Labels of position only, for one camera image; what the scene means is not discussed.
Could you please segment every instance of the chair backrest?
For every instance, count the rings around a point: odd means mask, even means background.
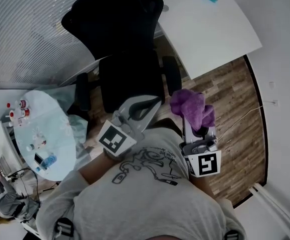
[[[154,48],[163,0],[77,0],[62,19],[96,60],[134,49]]]

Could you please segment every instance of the purple cloth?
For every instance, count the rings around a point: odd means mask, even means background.
[[[173,114],[186,118],[191,127],[198,131],[203,127],[215,126],[215,111],[212,105],[205,105],[204,94],[192,90],[175,91],[170,99]]]

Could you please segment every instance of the floor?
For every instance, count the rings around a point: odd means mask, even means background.
[[[158,56],[175,56],[165,37],[155,39]],[[243,57],[214,69],[194,80],[189,79],[178,61],[182,75],[182,87],[195,92],[202,92],[206,104],[211,104],[216,113],[218,137],[222,136],[235,122],[251,109],[259,107],[252,78]],[[90,80],[95,79],[89,73]],[[158,119],[172,118],[182,128],[180,117],[171,113],[170,96],[165,86],[166,102],[158,112]],[[111,114],[106,114],[102,107],[100,88],[91,92],[92,110],[89,116],[92,130],[89,132],[86,147],[94,158],[102,152],[96,137],[102,124]],[[265,148],[262,119],[259,110],[250,112],[244,119],[230,129],[219,141],[222,150],[221,173],[209,178],[211,188],[217,197],[227,198],[233,205],[249,195],[248,189],[265,177]]]

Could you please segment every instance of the black office chair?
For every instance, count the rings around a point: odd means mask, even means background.
[[[163,0],[77,0],[63,17],[63,27],[77,37],[99,62],[99,80],[88,83],[77,77],[81,110],[90,110],[89,92],[101,87],[104,109],[112,113],[128,98],[159,96],[165,101],[163,80],[169,94],[181,89],[174,57],[163,58],[160,68],[154,49],[154,33]]]

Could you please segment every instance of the person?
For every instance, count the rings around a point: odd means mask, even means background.
[[[0,224],[8,224],[15,219],[20,222],[30,221],[36,217],[39,203],[30,197],[18,195],[1,174],[1,169],[0,182],[5,188],[5,192],[0,194]]]
[[[172,128],[145,130],[122,161],[103,152],[71,171],[38,212],[41,238],[70,233],[59,220],[68,218],[71,240],[244,240],[231,202],[188,173]]]

